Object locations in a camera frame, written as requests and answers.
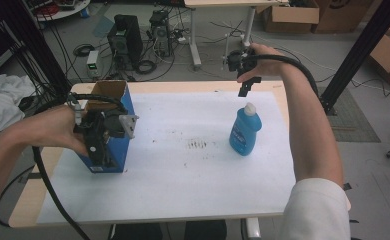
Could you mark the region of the low cardboard box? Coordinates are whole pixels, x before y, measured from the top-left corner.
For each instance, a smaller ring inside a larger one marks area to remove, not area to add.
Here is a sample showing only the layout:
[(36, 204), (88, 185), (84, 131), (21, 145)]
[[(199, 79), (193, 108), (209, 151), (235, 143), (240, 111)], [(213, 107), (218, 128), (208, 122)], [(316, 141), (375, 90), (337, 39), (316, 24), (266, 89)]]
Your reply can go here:
[(319, 6), (305, 0), (303, 6), (271, 6), (263, 11), (264, 29), (269, 33), (310, 33), (319, 23)]

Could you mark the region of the blue detergent bottle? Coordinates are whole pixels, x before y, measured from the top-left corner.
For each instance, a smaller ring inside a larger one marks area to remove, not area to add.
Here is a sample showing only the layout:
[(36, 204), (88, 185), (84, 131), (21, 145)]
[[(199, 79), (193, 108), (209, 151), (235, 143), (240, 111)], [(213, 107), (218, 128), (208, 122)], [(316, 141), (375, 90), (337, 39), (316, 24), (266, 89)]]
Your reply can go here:
[(248, 102), (237, 111), (229, 136), (230, 146), (241, 156), (249, 155), (255, 146), (257, 132), (261, 128), (262, 121), (256, 107)]

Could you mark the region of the person's left hand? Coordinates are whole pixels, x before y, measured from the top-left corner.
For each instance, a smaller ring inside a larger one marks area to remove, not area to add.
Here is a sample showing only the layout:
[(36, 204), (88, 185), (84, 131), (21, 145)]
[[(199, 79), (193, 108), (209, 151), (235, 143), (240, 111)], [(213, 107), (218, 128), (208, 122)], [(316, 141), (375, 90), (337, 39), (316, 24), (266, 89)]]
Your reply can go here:
[(62, 105), (22, 121), (25, 142), (39, 147), (63, 147), (86, 155), (83, 137), (74, 132), (75, 115)]

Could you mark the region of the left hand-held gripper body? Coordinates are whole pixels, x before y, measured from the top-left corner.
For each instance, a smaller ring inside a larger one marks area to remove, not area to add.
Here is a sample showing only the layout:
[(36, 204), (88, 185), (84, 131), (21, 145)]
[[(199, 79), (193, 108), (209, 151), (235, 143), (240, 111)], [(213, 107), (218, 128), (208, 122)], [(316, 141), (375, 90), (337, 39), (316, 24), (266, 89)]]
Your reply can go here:
[(99, 94), (73, 94), (75, 131), (87, 147), (105, 147), (110, 138), (134, 137), (138, 116), (116, 98)]

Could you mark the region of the white sleeve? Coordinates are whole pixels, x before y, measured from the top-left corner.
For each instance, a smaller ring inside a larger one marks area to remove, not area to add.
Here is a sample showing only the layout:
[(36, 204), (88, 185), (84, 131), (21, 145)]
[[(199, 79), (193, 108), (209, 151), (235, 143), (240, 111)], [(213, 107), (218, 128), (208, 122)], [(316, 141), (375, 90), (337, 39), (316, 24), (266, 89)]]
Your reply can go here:
[(336, 183), (309, 178), (297, 182), (285, 207), (277, 240), (350, 240), (350, 203)]

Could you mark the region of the small white power supply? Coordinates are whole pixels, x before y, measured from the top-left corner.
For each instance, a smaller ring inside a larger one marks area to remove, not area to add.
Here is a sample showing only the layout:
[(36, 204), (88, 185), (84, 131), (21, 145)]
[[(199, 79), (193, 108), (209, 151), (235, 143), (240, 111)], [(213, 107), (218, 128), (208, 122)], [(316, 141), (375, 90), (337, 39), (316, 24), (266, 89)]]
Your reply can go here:
[(87, 62), (86, 62), (87, 72), (88, 72), (88, 75), (92, 78), (97, 78), (100, 76), (98, 56), (99, 56), (99, 51), (93, 50), (93, 51), (89, 52), (89, 55), (87, 58)]

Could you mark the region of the white-legged wooden desk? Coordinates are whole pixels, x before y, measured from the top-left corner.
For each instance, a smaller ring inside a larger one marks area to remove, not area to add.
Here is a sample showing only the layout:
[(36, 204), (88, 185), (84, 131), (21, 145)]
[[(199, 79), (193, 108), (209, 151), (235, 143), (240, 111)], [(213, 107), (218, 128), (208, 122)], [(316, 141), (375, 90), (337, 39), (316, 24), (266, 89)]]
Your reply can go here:
[(256, 8), (270, 7), (279, 4), (286, 4), (288, 0), (184, 0), (185, 6), (190, 9), (190, 38), (189, 48), (192, 55), (193, 66), (200, 68), (202, 65), (201, 58), (196, 42), (196, 9), (200, 7), (222, 7), (222, 6), (248, 6), (248, 13), (246, 18), (246, 28), (244, 33), (240, 36), (241, 45), (246, 48), (250, 44), (250, 37), (252, 32), (252, 25), (256, 14)]

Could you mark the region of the blue cardboard box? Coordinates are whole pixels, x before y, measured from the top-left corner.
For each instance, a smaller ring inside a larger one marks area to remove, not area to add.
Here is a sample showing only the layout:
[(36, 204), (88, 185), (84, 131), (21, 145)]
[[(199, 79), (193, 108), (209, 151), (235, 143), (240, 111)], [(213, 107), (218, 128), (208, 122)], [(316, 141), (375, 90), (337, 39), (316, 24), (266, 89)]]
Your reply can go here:
[[(99, 94), (113, 97), (121, 101), (124, 106), (131, 111), (132, 114), (135, 114), (127, 82), (123, 80), (98, 81), (89, 93), (78, 93), (76, 91), (71, 91), (67, 96), (66, 103), (74, 110), (72, 105), (73, 94)], [(130, 140), (131, 139), (129, 137), (109, 139), (107, 147), (113, 160), (113, 167), (92, 166), (88, 157), (88, 151), (87, 155), (79, 155), (79, 157), (92, 173), (121, 173), (124, 170)]]

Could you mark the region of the tall cardboard box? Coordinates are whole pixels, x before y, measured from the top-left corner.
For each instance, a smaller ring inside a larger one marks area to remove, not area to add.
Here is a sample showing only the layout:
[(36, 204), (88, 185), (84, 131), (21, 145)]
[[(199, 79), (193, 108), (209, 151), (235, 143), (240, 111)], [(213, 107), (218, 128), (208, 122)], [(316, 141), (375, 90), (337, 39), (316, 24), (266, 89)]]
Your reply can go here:
[(374, 0), (314, 0), (319, 6), (319, 23), (312, 26), (318, 34), (353, 32)]

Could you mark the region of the person's right hand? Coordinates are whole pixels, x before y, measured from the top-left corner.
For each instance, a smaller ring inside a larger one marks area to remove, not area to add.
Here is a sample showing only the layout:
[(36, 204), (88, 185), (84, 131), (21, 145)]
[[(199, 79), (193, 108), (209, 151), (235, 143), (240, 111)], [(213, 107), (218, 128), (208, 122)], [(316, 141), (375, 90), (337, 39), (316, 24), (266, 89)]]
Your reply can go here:
[[(256, 54), (281, 56), (279, 51), (265, 45), (252, 43), (250, 48), (253, 49)], [(260, 60), (252, 70), (239, 76), (237, 82), (243, 83), (253, 77), (260, 76), (280, 76), (282, 80), (286, 81), (295, 76), (297, 72), (298, 69), (296, 67), (287, 63), (282, 63), (277, 60)]]

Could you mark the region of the white table leg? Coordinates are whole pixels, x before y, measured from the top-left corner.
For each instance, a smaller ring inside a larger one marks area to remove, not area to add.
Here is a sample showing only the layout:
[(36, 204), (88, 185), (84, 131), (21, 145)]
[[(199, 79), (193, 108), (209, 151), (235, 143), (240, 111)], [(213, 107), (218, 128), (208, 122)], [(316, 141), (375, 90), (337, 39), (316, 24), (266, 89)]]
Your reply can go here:
[(261, 240), (261, 231), (257, 218), (247, 218), (244, 230), (247, 240)]

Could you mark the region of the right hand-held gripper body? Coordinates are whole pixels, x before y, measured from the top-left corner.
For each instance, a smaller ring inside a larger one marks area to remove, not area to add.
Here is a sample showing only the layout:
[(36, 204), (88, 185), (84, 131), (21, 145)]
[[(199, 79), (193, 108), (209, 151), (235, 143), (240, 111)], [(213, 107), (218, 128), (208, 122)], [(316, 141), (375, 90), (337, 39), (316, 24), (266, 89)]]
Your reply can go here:
[(236, 72), (237, 77), (253, 70), (257, 66), (257, 61), (253, 60), (255, 51), (251, 47), (229, 50), (229, 34), (225, 35), (225, 48), (222, 56), (223, 66), (230, 72)]

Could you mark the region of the grey open computer case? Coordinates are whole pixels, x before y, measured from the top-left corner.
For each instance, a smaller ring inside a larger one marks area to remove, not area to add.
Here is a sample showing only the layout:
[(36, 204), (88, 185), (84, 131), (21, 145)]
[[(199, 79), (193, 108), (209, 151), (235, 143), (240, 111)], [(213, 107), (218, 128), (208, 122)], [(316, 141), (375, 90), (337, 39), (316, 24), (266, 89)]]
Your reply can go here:
[(161, 57), (169, 57), (171, 55), (169, 13), (166, 10), (154, 10), (149, 22), (155, 52)]

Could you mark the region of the grey floor mat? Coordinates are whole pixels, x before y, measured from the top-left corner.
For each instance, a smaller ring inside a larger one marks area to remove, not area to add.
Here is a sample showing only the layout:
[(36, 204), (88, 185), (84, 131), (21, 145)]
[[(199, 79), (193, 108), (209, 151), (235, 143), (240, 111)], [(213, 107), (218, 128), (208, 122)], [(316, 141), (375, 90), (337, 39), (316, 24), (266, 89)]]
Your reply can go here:
[(348, 89), (342, 92), (327, 117), (338, 142), (381, 142)]

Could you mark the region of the round white table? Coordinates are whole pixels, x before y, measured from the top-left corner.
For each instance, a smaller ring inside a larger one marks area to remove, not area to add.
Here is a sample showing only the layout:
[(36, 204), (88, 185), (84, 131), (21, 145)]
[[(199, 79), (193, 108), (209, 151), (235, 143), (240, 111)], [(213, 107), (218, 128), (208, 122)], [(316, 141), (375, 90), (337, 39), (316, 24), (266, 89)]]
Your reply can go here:
[(87, 16), (91, 0), (23, 0), (30, 13), (38, 21), (51, 21), (77, 13)]

